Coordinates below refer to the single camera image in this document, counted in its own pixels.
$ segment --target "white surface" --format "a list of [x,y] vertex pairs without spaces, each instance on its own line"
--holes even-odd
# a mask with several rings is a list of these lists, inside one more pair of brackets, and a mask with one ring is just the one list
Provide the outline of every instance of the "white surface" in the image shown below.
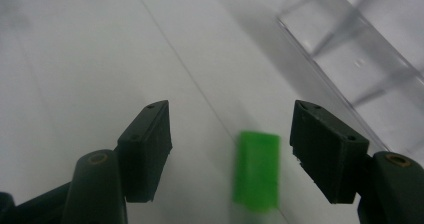
[[168,99],[174,149],[130,223],[238,223],[242,129],[282,137],[277,223],[358,223],[291,154],[295,99],[357,125],[279,34],[293,1],[0,0],[0,191],[22,203],[69,181],[79,157],[114,148],[142,107]]

